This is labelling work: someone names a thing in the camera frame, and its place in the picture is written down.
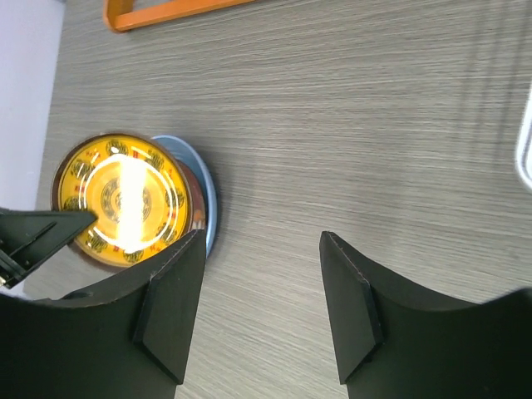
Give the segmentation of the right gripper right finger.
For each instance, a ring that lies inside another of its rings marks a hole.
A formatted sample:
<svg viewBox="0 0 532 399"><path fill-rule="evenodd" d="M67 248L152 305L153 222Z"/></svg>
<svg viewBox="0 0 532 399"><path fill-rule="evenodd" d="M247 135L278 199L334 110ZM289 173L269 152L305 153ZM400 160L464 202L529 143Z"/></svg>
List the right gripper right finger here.
<svg viewBox="0 0 532 399"><path fill-rule="evenodd" d="M351 398L528 398L531 291L471 303L319 243L340 382Z"/></svg>

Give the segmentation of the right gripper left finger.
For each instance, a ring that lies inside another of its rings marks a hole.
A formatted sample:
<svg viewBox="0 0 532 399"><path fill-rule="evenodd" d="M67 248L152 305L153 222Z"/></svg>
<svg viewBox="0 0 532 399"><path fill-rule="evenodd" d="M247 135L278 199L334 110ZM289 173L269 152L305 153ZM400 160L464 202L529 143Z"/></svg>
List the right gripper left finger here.
<svg viewBox="0 0 532 399"><path fill-rule="evenodd" d="M2 296L2 397L174 397L185 379L205 260L205 233L195 230L63 298Z"/></svg>

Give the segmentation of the red floral plate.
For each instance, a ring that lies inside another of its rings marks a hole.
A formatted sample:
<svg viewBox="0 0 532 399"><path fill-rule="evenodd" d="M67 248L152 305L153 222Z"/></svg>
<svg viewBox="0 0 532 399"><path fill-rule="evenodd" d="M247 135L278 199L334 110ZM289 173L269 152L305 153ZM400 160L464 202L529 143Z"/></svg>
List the red floral plate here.
<svg viewBox="0 0 532 399"><path fill-rule="evenodd" d="M200 183L193 171L183 161L177 160L177 165L180 167L186 180L187 198L190 202L188 212L189 223L186 232L194 229L205 229L206 210Z"/></svg>

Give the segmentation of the brown yellow plate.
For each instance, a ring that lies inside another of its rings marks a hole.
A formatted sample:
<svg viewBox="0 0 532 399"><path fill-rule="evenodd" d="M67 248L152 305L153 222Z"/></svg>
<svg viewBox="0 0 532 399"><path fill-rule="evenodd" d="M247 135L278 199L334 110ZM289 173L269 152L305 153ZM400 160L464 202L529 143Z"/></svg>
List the brown yellow plate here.
<svg viewBox="0 0 532 399"><path fill-rule="evenodd" d="M72 247L101 268L129 268L189 233L190 202L177 159L154 140L124 131L91 136L65 155L51 205L97 217Z"/></svg>

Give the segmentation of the blue plate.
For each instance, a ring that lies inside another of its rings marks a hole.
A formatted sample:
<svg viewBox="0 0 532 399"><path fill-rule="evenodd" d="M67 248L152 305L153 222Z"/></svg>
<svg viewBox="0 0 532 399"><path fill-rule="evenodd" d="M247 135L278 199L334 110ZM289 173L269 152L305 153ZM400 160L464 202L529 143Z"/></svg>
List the blue plate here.
<svg viewBox="0 0 532 399"><path fill-rule="evenodd" d="M199 181L207 210L206 255L210 256L218 231L219 201L217 189L209 167L204 162L200 153L189 142L178 136L155 135L152 136L152 139L162 145L177 160L184 162Z"/></svg>

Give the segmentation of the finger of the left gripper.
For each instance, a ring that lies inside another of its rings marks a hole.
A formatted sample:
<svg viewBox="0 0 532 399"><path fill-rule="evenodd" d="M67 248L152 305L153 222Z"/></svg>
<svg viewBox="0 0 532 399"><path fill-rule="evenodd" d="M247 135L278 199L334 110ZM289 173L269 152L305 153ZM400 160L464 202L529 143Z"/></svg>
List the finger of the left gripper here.
<svg viewBox="0 0 532 399"><path fill-rule="evenodd" d="M1 286L13 288L70 244L97 217L91 211L1 211Z"/></svg>

